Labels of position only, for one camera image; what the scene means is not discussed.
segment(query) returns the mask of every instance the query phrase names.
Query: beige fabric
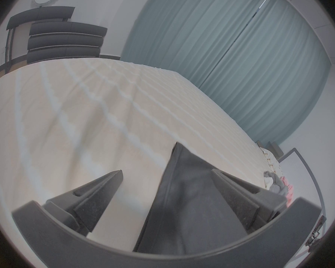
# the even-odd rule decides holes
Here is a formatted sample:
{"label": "beige fabric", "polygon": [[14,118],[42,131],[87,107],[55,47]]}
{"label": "beige fabric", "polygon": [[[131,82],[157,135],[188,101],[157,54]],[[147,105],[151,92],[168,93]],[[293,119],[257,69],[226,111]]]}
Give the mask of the beige fabric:
{"label": "beige fabric", "polygon": [[176,72],[108,59],[17,69],[0,78],[0,217],[122,169],[124,181],[89,238],[131,251],[177,141],[265,187],[263,152]]}

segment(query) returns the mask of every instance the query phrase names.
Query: pillow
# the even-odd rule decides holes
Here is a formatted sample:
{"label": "pillow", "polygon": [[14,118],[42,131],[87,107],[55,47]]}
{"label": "pillow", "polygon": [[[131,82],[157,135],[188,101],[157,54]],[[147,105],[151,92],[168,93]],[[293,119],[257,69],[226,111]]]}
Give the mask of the pillow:
{"label": "pillow", "polygon": [[275,156],[267,149],[264,149],[264,148],[260,148],[260,149],[263,151],[265,157],[267,158],[271,172],[277,174],[277,176],[281,178],[283,176],[283,172]]}

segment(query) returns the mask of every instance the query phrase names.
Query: mattress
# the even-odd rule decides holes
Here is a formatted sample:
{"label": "mattress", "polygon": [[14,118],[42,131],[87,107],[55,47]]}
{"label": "mattress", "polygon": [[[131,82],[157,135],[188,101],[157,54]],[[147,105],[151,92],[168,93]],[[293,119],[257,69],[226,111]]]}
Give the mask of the mattress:
{"label": "mattress", "polygon": [[176,142],[264,188],[263,152],[176,72],[98,58],[17,69],[0,78],[2,229],[19,246],[13,209],[121,169],[123,183],[87,237],[132,251]]}

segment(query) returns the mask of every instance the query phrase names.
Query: curtain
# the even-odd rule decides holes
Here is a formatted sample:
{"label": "curtain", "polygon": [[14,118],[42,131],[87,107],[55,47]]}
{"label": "curtain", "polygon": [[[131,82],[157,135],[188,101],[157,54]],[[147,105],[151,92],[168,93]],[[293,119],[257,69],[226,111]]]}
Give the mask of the curtain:
{"label": "curtain", "polygon": [[173,70],[199,87],[263,0],[149,0],[121,60]]}
{"label": "curtain", "polygon": [[267,0],[200,89],[252,140],[280,144],[304,121],[331,63],[285,0]]}

